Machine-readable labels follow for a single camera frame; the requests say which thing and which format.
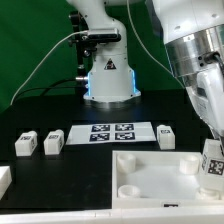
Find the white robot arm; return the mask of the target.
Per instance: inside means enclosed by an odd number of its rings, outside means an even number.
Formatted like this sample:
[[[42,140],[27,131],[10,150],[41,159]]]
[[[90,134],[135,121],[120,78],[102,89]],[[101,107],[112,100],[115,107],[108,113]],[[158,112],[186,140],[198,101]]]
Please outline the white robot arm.
[[[86,102],[117,104],[141,95],[129,66],[127,27],[107,13],[124,5],[144,51],[154,61],[167,56],[166,72],[186,89],[213,136],[224,138],[224,0],[66,1],[84,19],[82,41],[92,46]]]

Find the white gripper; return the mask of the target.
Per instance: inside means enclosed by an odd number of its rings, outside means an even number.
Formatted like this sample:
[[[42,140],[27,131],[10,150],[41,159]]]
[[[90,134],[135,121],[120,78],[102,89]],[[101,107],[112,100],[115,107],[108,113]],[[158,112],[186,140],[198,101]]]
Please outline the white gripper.
[[[215,139],[224,138],[224,78],[219,68],[196,75],[186,88],[194,110],[209,126]]]

